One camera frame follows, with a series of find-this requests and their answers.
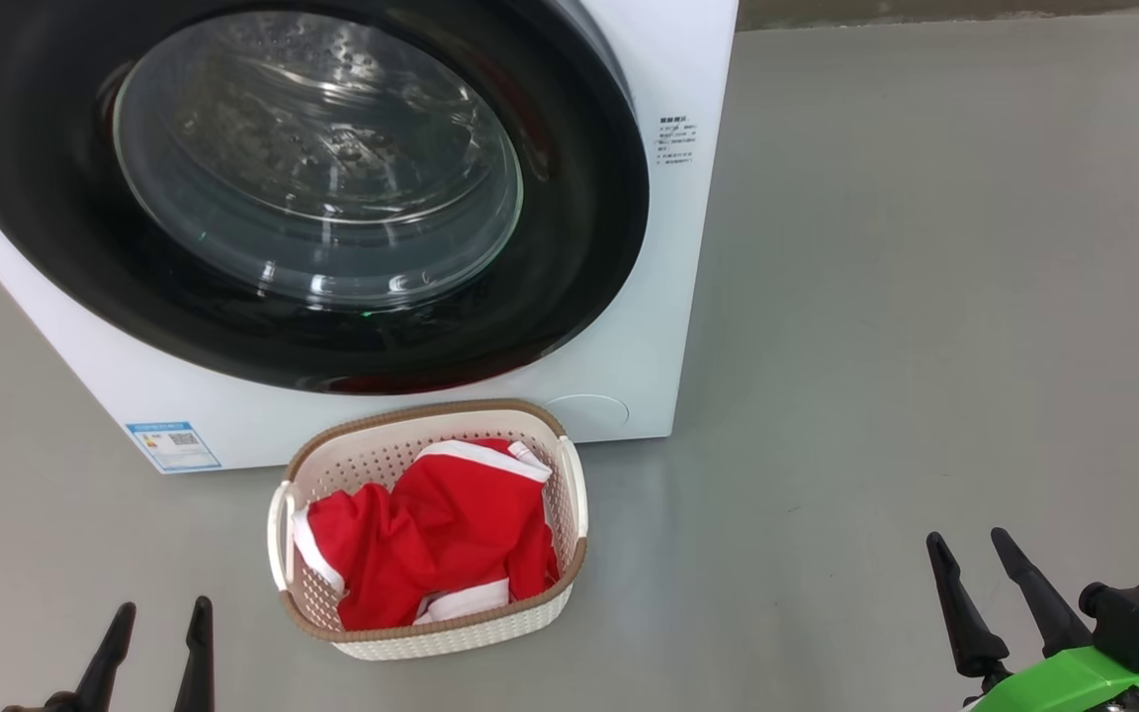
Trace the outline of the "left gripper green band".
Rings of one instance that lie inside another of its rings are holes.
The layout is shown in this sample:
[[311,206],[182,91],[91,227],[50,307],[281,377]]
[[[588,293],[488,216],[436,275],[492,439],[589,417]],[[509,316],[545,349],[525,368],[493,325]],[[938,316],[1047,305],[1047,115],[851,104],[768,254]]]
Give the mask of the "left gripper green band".
[[[41,706],[6,706],[3,712],[73,712],[108,711],[115,676],[128,656],[136,621],[136,604],[118,605],[95,657],[83,671],[77,689],[56,691]],[[216,672],[214,671],[213,605],[207,596],[196,598],[185,635],[187,662],[178,688],[173,712],[216,711]]]

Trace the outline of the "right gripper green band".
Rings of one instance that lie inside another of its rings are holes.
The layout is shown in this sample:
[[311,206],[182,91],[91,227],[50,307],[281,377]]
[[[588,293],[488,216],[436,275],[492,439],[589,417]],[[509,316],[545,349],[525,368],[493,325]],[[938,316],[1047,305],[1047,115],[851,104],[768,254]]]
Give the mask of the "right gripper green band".
[[1126,690],[1139,688],[1139,671],[1122,666],[1095,648],[1093,632],[1081,621],[1052,582],[1032,564],[1003,527],[990,532],[1009,580],[1024,595],[1041,636],[1043,662],[1009,676],[1003,666],[1008,646],[993,635],[962,586],[961,567],[944,537],[926,537],[932,576],[943,613],[954,670],[959,676],[1005,679],[967,711],[1089,711],[1104,707]]

